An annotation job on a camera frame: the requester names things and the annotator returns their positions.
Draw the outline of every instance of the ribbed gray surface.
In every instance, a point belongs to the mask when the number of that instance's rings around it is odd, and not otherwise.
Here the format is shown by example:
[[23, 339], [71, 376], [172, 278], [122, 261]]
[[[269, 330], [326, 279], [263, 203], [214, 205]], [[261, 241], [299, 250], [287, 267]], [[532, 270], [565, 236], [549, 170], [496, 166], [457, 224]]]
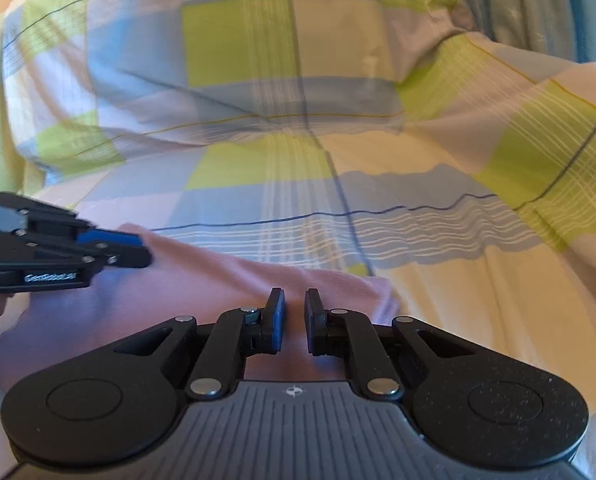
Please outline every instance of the ribbed gray surface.
[[[302, 393], [292, 396], [295, 386]], [[450, 460], [393, 404], [361, 399], [348, 383], [240, 383], [193, 404], [173, 435], [133, 463], [91, 474], [22, 466], [14, 480], [582, 480], [559, 463], [487, 472]]]

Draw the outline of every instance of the plaid fabric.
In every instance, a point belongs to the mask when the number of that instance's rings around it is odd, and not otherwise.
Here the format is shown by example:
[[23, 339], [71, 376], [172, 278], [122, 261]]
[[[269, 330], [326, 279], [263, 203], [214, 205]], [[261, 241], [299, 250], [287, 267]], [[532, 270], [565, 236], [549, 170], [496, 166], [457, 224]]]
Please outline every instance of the plaid fabric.
[[463, 0], [16, 0], [0, 182], [40, 169], [39, 198], [105, 227], [388, 277], [596, 416], [596, 65], [471, 28]]

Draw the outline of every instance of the silver screw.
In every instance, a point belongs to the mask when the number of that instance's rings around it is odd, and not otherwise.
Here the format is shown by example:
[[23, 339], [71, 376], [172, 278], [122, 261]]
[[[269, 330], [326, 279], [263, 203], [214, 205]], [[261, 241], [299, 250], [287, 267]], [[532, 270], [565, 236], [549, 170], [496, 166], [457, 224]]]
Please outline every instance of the silver screw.
[[367, 383], [368, 390], [375, 395], [388, 396], [398, 392], [400, 385], [393, 379], [380, 377], [372, 379]]
[[189, 389], [196, 395], [211, 397], [217, 394], [222, 388], [222, 383], [217, 379], [205, 377], [196, 379], [189, 384]]

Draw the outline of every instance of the pink towel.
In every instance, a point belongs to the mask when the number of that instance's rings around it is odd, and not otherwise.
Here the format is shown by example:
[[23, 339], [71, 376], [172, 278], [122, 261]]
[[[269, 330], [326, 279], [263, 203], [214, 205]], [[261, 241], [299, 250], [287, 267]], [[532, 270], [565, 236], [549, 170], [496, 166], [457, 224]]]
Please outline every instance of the pink towel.
[[347, 308], [372, 322], [391, 324], [399, 304], [383, 278], [359, 278], [329, 270], [304, 270], [249, 262], [160, 237], [133, 225], [154, 255], [147, 269], [106, 269], [89, 288], [32, 294], [17, 325], [0, 338], [0, 386], [116, 339], [180, 315], [199, 324], [225, 310], [265, 305], [271, 289], [284, 289], [286, 321], [282, 351], [253, 356], [252, 380], [305, 381], [342, 378], [336, 358], [312, 357], [304, 328], [304, 293], [317, 288], [326, 309]]

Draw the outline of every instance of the logo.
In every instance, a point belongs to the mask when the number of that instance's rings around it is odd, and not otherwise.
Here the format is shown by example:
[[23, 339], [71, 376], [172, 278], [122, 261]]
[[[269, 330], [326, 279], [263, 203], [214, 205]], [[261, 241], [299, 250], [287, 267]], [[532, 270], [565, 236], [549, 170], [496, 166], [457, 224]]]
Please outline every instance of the logo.
[[62, 274], [27, 274], [25, 283], [30, 282], [68, 282], [76, 279], [75, 272], [63, 272]]
[[284, 391], [284, 393], [286, 393], [289, 396], [292, 396], [295, 399], [296, 397], [302, 395], [304, 393], [304, 390], [294, 384], [293, 386], [289, 386], [289, 388], [287, 388]]

